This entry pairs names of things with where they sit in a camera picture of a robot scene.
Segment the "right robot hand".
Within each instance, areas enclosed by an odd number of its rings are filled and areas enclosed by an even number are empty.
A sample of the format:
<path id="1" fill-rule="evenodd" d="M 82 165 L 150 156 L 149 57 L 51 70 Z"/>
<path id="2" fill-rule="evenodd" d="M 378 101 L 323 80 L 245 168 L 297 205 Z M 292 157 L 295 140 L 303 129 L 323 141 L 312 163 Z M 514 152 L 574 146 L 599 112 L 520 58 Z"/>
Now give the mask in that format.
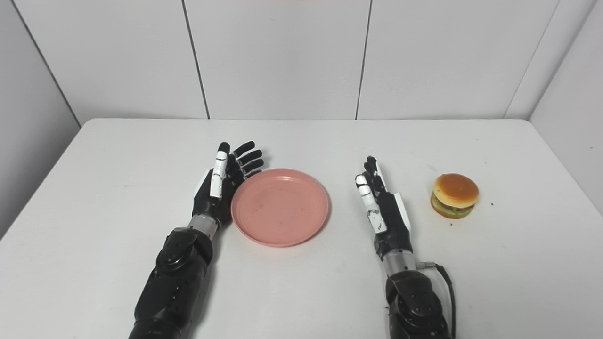
<path id="1" fill-rule="evenodd" d="M 400 195 L 386 188 L 376 158 L 368 156 L 364 169 L 363 173 L 355 176 L 355 184 L 375 233 L 374 247 L 379 259 L 383 260 L 391 251 L 412 253 L 410 230 L 405 222 Z"/>

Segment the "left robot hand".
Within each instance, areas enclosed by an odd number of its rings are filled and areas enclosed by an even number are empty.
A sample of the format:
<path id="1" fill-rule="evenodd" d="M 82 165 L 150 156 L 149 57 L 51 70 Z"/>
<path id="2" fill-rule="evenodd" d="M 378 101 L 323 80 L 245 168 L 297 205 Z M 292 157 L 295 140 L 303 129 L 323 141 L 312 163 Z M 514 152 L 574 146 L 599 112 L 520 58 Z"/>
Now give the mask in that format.
<path id="1" fill-rule="evenodd" d="M 254 141 L 231 150 L 228 142 L 218 146 L 214 166 L 202 180 L 193 199 L 192 216 L 205 215 L 219 226 L 232 221 L 232 201 L 239 187 L 250 177 L 262 172 L 262 150 Z"/>

